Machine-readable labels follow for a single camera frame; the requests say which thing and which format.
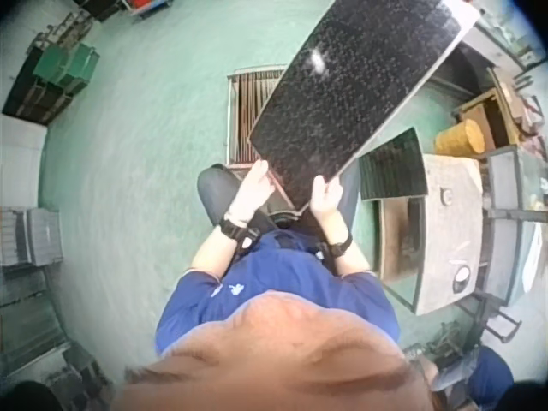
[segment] green floor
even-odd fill
[[[195,182],[224,161],[226,75],[288,63],[330,3],[175,1],[146,21],[116,16],[87,40],[101,59],[50,128],[40,203],[61,212],[65,261],[50,278],[63,323],[115,381],[155,359],[158,316],[211,229]],[[456,104],[425,87],[382,138],[415,126],[431,152]],[[371,204],[360,204],[354,236],[375,260]],[[402,346],[462,315],[450,307],[417,318],[395,307]]]

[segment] black watch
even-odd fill
[[[219,227],[224,235],[238,242],[247,234],[247,227],[240,227],[225,217],[219,223]]]
[[[341,257],[346,253],[346,250],[348,250],[348,247],[350,247],[350,244],[352,244],[352,241],[354,239],[352,238],[352,234],[350,232],[348,233],[348,238],[345,242],[338,242],[337,244],[329,245],[329,250],[331,253],[331,256],[336,259],[338,257]]]

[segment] yellow cylinder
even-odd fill
[[[470,157],[485,151],[485,139],[474,120],[459,122],[436,137],[436,154],[452,157]]]

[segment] blue shirt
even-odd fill
[[[276,237],[289,237],[297,249],[282,248]],[[221,283],[202,271],[185,274],[170,297],[156,331],[161,354],[195,326],[224,320],[242,303],[268,290],[299,295],[325,308],[355,313],[394,341],[400,329],[380,281],[369,272],[344,278],[327,270],[310,252],[311,237],[289,230],[263,235],[253,251],[236,261]]]

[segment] green container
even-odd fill
[[[83,90],[92,79],[99,54],[94,48],[80,43],[68,63],[67,71],[57,84],[65,92],[75,95]]]
[[[69,54],[58,45],[49,45],[45,49],[33,74],[45,82],[55,83],[63,76],[63,71],[69,61]]]

